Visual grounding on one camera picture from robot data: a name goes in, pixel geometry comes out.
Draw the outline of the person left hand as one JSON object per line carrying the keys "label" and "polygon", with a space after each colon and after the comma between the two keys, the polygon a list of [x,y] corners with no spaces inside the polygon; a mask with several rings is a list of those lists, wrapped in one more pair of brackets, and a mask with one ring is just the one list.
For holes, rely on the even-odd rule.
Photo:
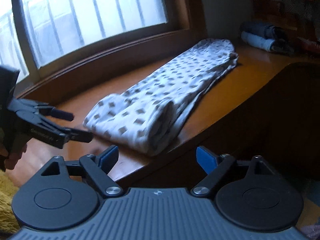
{"label": "person left hand", "polygon": [[22,155],[27,151],[27,144],[25,144],[20,150],[17,152],[8,153],[6,148],[4,147],[3,143],[0,144],[1,148],[1,170],[13,170],[21,159]]}

